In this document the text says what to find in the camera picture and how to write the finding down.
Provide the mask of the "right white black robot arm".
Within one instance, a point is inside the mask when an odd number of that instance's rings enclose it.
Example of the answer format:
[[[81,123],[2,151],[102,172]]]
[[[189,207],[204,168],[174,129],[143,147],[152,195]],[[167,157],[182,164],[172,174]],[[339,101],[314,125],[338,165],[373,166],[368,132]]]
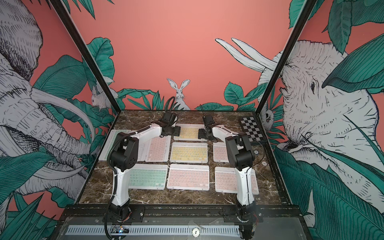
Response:
[[[215,125],[199,129],[198,138],[215,143],[221,140],[226,144],[228,160],[235,169],[237,181],[237,217],[243,223],[249,222],[256,210],[256,204],[251,178],[255,153],[248,136],[232,132],[223,125]]]

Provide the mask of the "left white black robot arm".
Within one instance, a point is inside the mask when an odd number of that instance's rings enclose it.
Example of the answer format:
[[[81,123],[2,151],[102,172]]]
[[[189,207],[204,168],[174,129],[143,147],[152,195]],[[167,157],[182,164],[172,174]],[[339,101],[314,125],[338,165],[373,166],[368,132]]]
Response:
[[[114,145],[107,155],[107,164],[114,173],[113,193],[107,206],[119,222],[130,218],[132,211],[129,207],[129,176],[138,161],[140,144],[156,137],[179,136],[181,127],[176,125],[151,125],[131,133],[119,133]]]

